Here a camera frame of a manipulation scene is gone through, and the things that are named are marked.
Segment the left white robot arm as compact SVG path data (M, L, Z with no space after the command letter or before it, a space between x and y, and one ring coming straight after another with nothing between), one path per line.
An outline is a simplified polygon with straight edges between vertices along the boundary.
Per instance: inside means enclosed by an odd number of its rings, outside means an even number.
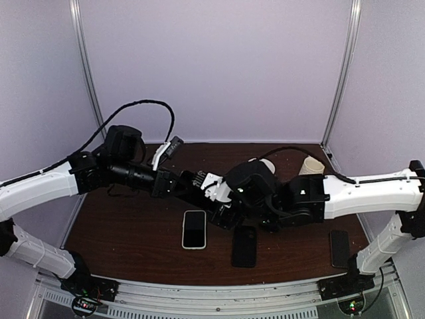
M104 143L93 152L77 151L63 163L35 171L1 184L1 256L14 257L69 280L81 295L95 290L84 259L74 252L54 247L24 231L13 216L37 205L84 195L101 187L119 184L143 190L154 198L174 196L204 211L214 208L204 177L184 171L176 175L159 168L159 160L179 144L165 142L155 152L153 163L135 163L141 132L129 126L111 126Z

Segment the black phone case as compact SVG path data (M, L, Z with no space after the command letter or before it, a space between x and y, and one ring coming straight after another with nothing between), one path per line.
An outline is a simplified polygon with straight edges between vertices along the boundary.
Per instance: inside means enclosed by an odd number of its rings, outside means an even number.
M237 268L254 268L257 257L257 232L253 226L235 228L232 238L231 264Z

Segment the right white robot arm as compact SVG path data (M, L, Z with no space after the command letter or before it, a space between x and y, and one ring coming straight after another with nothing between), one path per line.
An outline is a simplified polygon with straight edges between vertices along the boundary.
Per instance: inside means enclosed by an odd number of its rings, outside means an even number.
M353 258L354 268L341 277L340 286L349 294L407 241L424 237L424 168L420 161L384 175L310 174L281 182L268 160L254 159L234 167L205 192L222 204L218 215L222 227L253 217L270 232L346 215L393 211L376 239Z

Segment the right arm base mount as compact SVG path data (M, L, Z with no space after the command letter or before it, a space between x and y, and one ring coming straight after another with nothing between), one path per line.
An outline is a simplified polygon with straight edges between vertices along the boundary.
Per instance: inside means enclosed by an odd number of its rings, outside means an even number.
M340 311L348 316L360 315L366 310L364 292L375 287L374 275L344 274L318 281L322 301L336 299Z

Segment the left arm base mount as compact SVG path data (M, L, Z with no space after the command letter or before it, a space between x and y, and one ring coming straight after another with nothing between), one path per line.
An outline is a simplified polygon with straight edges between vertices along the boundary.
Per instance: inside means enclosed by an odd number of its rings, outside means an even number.
M71 295L71 310L81 318L93 315L99 308L104 306L104 302L113 302L118 293L118 282L92 276L86 286L78 285L70 279L58 277L60 287Z

